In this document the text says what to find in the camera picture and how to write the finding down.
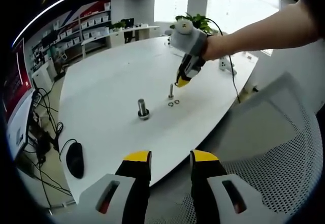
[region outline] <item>window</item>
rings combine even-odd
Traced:
[[[208,0],[206,16],[230,34],[280,9],[280,0]],[[263,52],[271,55],[273,50]]]
[[[178,15],[186,15],[188,0],[154,0],[154,21],[174,22]]]

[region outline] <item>metal bolt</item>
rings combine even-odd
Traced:
[[[168,98],[171,100],[172,98],[174,98],[174,95],[173,95],[173,84],[171,83],[171,86],[169,88],[169,95],[168,95]]]
[[[147,120],[149,118],[149,110],[146,108],[146,104],[144,103],[144,99],[138,100],[138,116],[141,120]]]

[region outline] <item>oval table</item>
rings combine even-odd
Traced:
[[[64,129],[59,147],[71,138],[82,144],[84,177],[77,179],[66,165],[67,145],[61,155],[71,193],[80,194],[107,173],[115,173],[123,158],[137,150],[151,150],[153,185],[173,170],[219,123],[236,100],[229,71],[219,60],[207,62],[183,88],[174,86],[168,106],[170,84],[182,59],[181,51],[167,45],[167,37],[137,41],[108,49],[68,68],[59,105]],[[232,58],[240,92],[257,58],[238,53]],[[138,117],[143,98],[150,119]]]

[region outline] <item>human arm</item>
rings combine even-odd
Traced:
[[[230,35],[209,37],[203,59],[218,59],[241,51],[294,48],[318,38],[313,18],[299,1]]]

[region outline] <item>computer mouse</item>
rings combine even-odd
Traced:
[[[81,179],[84,173],[82,146],[75,142],[70,145],[66,155],[67,167],[75,178]]]

